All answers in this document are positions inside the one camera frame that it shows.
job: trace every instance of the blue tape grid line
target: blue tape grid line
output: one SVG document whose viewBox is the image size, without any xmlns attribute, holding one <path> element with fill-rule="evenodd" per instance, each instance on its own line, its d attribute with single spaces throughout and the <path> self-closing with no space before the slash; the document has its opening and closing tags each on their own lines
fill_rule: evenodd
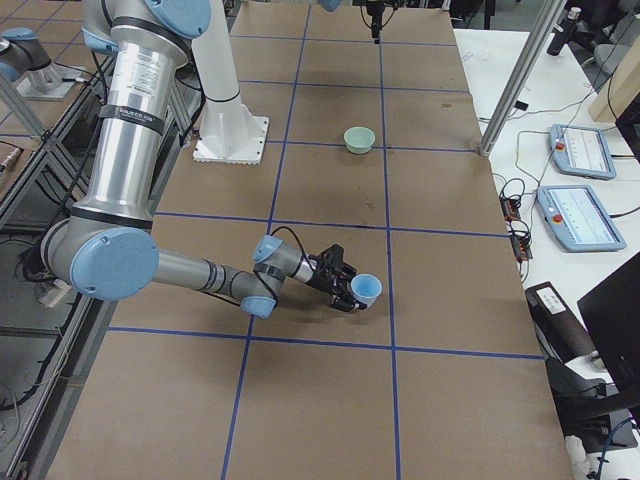
<svg viewBox="0 0 640 480">
<path fill-rule="evenodd" d="M 396 355 L 395 296 L 393 291 L 393 248 L 391 242 L 391 208 L 389 200 L 389 164 L 387 161 L 387 124 L 384 105 L 384 63 L 382 46 L 378 47 L 380 62 L 380 108 L 382 110 L 382 158 L 384 163 L 384 205 L 387 236 L 387 282 L 389 285 L 389 328 L 391 338 L 391 380 L 393 387 L 393 431 L 396 455 L 396 480 L 402 480 L 400 446 L 400 407 L 398 402 L 398 359 Z"/>
<path fill-rule="evenodd" d="M 314 147 L 340 147 L 344 148 L 342 143 L 323 143 L 323 142 L 303 142 L 300 140 L 267 140 L 267 143 L 273 144 L 288 144 L 288 145 L 310 145 Z M 371 147 L 373 150 L 382 150 L 382 147 L 374 145 Z M 441 152 L 441 153 L 475 153 L 472 148 L 443 148 L 443 147 L 397 147 L 387 146 L 387 151 L 390 150 L 407 150 L 416 152 Z"/>
<path fill-rule="evenodd" d="M 282 80 L 245 79 L 245 80 L 238 80 L 238 83 L 258 83 L 258 84 L 265 84 L 265 85 L 294 85 L 293 82 L 284 82 Z M 379 87 L 374 85 L 341 85 L 341 84 L 335 84 L 335 83 L 307 83 L 307 82 L 297 82 L 295 84 L 303 87 L 360 88 L 365 90 L 380 90 L 381 88 L 385 88 L 386 90 L 396 90 L 396 91 L 405 91 L 405 92 L 471 93 L 469 90 L 460 90 L 455 88 Z"/>
<path fill-rule="evenodd" d="M 232 34 L 229 35 L 231 38 L 254 38 L 257 40 L 303 40 L 299 37 L 287 37 L 287 36 L 279 36 L 279 35 L 242 35 L 242 34 Z M 372 40 L 355 40 L 355 39 L 347 39 L 347 38 L 304 38 L 307 42 L 334 42 L 334 43 L 363 43 L 363 44 L 371 44 Z M 455 43 L 434 43 L 434 42 L 388 42 L 382 39 L 381 45 L 416 45 L 423 47 L 457 47 Z"/>
<path fill-rule="evenodd" d="M 0 25 L 2 25 L 5 22 L 5 20 L 9 20 L 10 18 L 12 18 L 12 15 L 16 13 L 18 10 L 20 10 L 22 7 L 24 7 L 27 4 L 27 1 L 28 0 L 22 0 L 22 3 L 20 5 L 18 5 L 15 9 L 13 9 L 13 11 L 9 15 L 7 15 L 5 18 L 0 20 Z"/>
<path fill-rule="evenodd" d="M 333 227 L 333 228 L 355 228 L 360 230 L 381 230 L 389 232 L 411 232 L 411 233 L 431 233 L 436 235 L 461 235 L 467 237 L 489 237 L 489 238 L 509 238 L 506 233 L 486 233 L 486 232 L 462 232 L 456 230 L 437 230 L 432 228 L 409 228 L 409 227 L 392 227 L 392 226 L 379 226 L 379 225 L 356 225 L 348 223 L 323 223 L 323 222 L 309 222 L 303 220 L 281 220 L 271 218 L 244 218 L 244 217 L 232 217 L 224 215 L 207 215 L 204 213 L 184 213 L 184 212 L 156 212 L 156 216 L 159 217 L 183 217 L 183 218 L 201 218 L 204 220 L 228 220 L 236 222 L 254 222 L 254 223 L 267 223 L 269 226 L 274 223 L 282 225 L 306 225 L 310 227 Z"/>
<path fill-rule="evenodd" d="M 284 133 L 284 140 L 285 143 L 282 147 L 282 151 L 280 152 L 280 162 L 278 164 L 278 173 L 276 175 L 276 181 L 275 181 L 275 187 L 273 189 L 273 198 L 271 200 L 271 210 L 269 212 L 269 220 L 267 221 L 267 231 L 266 233 L 270 233 L 271 232 L 271 226 L 273 224 L 273 215 L 275 213 L 275 208 L 276 208 L 276 201 L 278 199 L 278 192 L 280 189 L 280 179 L 282 176 L 282 167 L 284 164 L 284 159 L 285 159 L 285 152 L 287 149 L 287 144 L 286 144 L 286 140 L 289 136 L 289 128 L 291 127 L 291 117 L 293 114 L 293 106 L 295 103 L 295 98 L 296 98 L 296 89 L 297 89 L 297 82 L 298 82 L 298 78 L 300 76 L 300 66 L 302 64 L 302 54 L 304 52 L 304 44 L 305 44 L 305 38 L 307 36 L 307 29 L 309 27 L 309 19 L 311 17 L 311 5 L 309 5 L 309 7 L 307 8 L 307 18 L 305 21 L 305 25 L 304 25 L 304 33 L 302 36 L 302 42 L 300 44 L 300 53 L 298 55 L 298 65 L 296 68 L 296 78 L 295 78 L 295 83 L 293 85 L 293 92 L 291 94 L 291 103 L 289 104 L 289 113 L 287 116 L 287 124 L 285 127 L 285 133 Z M 236 420 L 238 417 L 238 410 L 240 408 L 240 397 L 242 395 L 242 386 L 244 384 L 244 375 L 245 375 L 245 370 L 246 370 L 246 365 L 247 365 L 247 360 L 249 358 L 249 350 L 251 348 L 251 341 L 252 341 L 252 334 L 253 334 L 253 324 L 254 324 L 254 317 L 251 317 L 251 321 L 249 322 L 249 329 L 247 332 L 247 340 L 245 342 L 245 349 L 244 349 L 244 354 L 243 354 L 243 358 L 242 358 L 242 367 L 240 369 L 240 378 L 238 380 L 238 388 L 236 390 L 236 398 L 234 401 L 234 406 L 233 406 L 233 414 L 231 416 L 231 425 L 229 426 L 229 436 L 227 439 L 227 448 L 225 450 L 225 456 L 224 456 L 224 462 L 223 462 L 223 466 L 222 466 L 222 472 L 220 474 L 220 480 L 226 480 L 227 477 L 227 471 L 228 471 L 228 467 L 229 467 L 229 460 L 231 458 L 231 448 L 233 446 L 233 435 L 235 433 L 235 425 L 236 425 Z"/>
<path fill-rule="evenodd" d="M 124 332 L 124 333 L 139 333 L 149 335 L 172 335 L 177 337 L 197 337 L 197 338 L 216 338 L 221 340 L 237 340 L 246 341 L 247 335 L 238 335 L 230 333 L 215 333 L 215 332 L 198 332 L 188 330 L 169 330 L 162 328 L 145 328 L 145 327 L 126 327 L 114 325 L 109 327 L 110 332 Z M 265 336 L 251 336 L 252 342 L 266 342 L 266 343 L 284 343 L 292 345 L 311 345 L 322 347 L 334 347 L 334 348 L 354 348 L 362 350 L 396 350 L 398 352 L 412 352 L 423 353 L 432 355 L 455 355 L 464 357 L 488 357 L 488 358 L 504 358 L 511 360 L 544 360 L 542 355 L 530 355 L 526 353 L 504 353 L 504 352 L 481 352 L 474 350 L 454 350 L 447 348 L 426 348 L 426 347 L 408 347 L 408 346 L 395 346 L 381 345 L 376 343 L 354 343 L 354 342 L 340 342 L 329 340 L 311 340 L 304 338 L 284 338 L 284 337 L 265 337 Z"/>
</svg>

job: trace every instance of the screen display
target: screen display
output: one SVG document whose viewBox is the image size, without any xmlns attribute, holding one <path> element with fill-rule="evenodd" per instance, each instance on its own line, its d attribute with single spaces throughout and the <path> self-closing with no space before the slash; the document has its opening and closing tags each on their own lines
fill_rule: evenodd
<svg viewBox="0 0 640 480">
<path fill-rule="evenodd" d="M 606 213 L 598 208 L 586 189 L 559 188 L 549 193 L 576 244 L 607 244 L 618 240 L 604 221 Z"/>
<path fill-rule="evenodd" d="M 569 164 L 574 168 L 606 172 L 607 162 L 598 132 L 566 128 L 564 140 L 569 156 Z"/>
</svg>

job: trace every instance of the blue joint cap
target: blue joint cap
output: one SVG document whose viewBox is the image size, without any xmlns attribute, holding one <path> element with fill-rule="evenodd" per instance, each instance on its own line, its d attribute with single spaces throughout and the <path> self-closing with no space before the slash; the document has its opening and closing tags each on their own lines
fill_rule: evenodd
<svg viewBox="0 0 640 480">
<path fill-rule="evenodd" d="M 2 61 L 0 61 L 0 73 L 2 73 L 10 82 L 15 82 L 20 78 L 19 71 L 17 71 L 8 63 L 4 63 Z"/>
<path fill-rule="evenodd" d="M 265 235 L 260 239 L 256 249 L 253 251 L 253 261 L 256 263 L 264 262 L 275 252 L 284 242 L 279 238 Z"/>
<path fill-rule="evenodd" d="M 102 55 L 118 53 L 118 44 L 113 40 L 102 38 L 84 27 L 82 27 L 82 33 L 84 33 L 84 44 L 94 52 Z"/>
<path fill-rule="evenodd" d="M 181 37 L 198 38 L 211 23 L 209 0 L 145 0 L 145 3 L 165 27 Z"/>
<path fill-rule="evenodd" d="M 340 0 L 318 0 L 318 3 L 327 12 L 334 12 L 340 6 Z"/>
<path fill-rule="evenodd" d="M 245 297 L 240 302 L 240 309 L 260 318 L 269 318 L 276 306 L 276 301 L 270 297 Z"/>
<path fill-rule="evenodd" d="M 160 254 L 148 233 L 131 227 L 106 230 L 76 252 L 69 276 L 83 295 L 115 301 L 134 295 L 151 282 Z"/>
<path fill-rule="evenodd" d="M 15 42 L 17 40 L 37 40 L 36 34 L 33 33 L 33 30 L 25 27 L 16 27 L 5 30 L 0 33 L 4 38 L 9 40 L 10 42 Z"/>
</svg>

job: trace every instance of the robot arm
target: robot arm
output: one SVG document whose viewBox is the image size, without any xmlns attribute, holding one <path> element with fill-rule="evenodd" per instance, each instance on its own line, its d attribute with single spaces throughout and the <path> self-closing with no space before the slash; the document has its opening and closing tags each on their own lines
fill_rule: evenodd
<svg viewBox="0 0 640 480">
<path fill-rule="evenodd" d="M 29 72 L 34 88 L 47 92 L 62 83 L 60 72 L 28 28 L 10 28 L 0 34 L 0 74 L 15 82 Z"/>
<path fill-rule="evenodd" d="M 190 40 L 210 21 L 209 0 L 93 0 L 86 2 L 87 43 L 117 53 L 89 191 L 68 220 L 53 226 L 40 252 L 47 269 L 80 293 L 120 300 L 152 280 L 222 294 L 266 318 L 286 277 L 327 292 L 343 311 L 364 309 L 382 288 L 358 276 L 334 245 L 310 256 L 265 236 L 254 252 L 252 272 L 161 250 L 150 235 L 147 208 L 171 83 L 187 62 Z"/>
<path fill-rule="evenodd" d="M 387 5 L 393 8 L 395 12 L 401 6 L 402 0 L 366 0 L 367 14 L 371 17 L 369 28 L 371 29 L 371 38 L 373 42 L 380 43 L 380 32 L 386 25 L 383 22 L 383 14 Z"/>
</svg>

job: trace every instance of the aluminum pole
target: aluminum pole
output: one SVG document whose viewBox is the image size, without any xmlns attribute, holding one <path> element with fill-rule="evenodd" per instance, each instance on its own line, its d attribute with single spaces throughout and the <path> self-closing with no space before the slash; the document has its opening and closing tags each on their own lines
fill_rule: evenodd
<svg viewBox="0 0 640 480">
<path fill-rule="evenodd" d="M 483 157 L 489 156 L 498 140 L 509 113 L 524 88 L 524 84 L 544 48 L 564 4 L 565 0 L 545 0 L 478 147 L 478 153 Z"/>
</svg>

